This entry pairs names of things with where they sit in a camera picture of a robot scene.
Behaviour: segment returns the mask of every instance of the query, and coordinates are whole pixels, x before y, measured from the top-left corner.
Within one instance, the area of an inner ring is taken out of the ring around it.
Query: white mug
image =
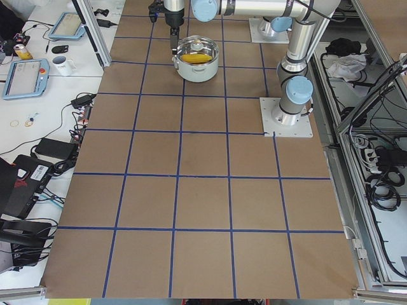
[[[65,56],[54,57],[52,63],[62,76],[70,76],[76,70],[73,60]]]

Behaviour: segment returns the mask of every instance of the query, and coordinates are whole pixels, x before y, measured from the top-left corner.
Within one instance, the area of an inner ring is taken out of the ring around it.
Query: tablet
[[[85,33],[77,13],[64,12],[52,27],[48,37],[56,40],[78,40]]]
[[[50,65],[46,59],[12,62],[8,71],[2,98],[38,97],[43,94],[48,81]]]

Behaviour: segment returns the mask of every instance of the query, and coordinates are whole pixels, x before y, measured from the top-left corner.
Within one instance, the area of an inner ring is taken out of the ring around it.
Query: mounting plate
[[[259,33],[258,27],[261,19],[249,18],[250,35],[252,36],[252,43],[289,43],[287,32],[277,33],[274,37],[264,37]]]
[[[279,124],[272,118],[272,109],[280,102],[280,98],[261,97],[261,118],[263,119],[263,131],[265,137],[282,138],[312,138],[312,129],[308,116],[302,116],[294,126],[284,126]],[[306,113],[307,108],[304,106],[303,113]]]

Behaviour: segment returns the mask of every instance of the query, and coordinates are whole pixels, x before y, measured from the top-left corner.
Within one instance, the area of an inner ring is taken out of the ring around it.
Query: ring
[[[17,121],[16,119],[14,119],[13,121],[10,122],[10,126],[11,126],[11,127],[17,127],[18,124],[20,124],[20,122]]]

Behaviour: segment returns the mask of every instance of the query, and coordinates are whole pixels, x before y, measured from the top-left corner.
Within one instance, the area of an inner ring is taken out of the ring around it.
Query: charger
[[[35,148],[36,153],[43,156],[53,157],[61,160],[70,160],[73,159],[77,154],[78,145],[42,138],[39,144],[33,148]]]
[[[95,97],[96,94],[86,94],[71,100],[71,105],[75,109],[79,109],[80,107],[90,105]]]

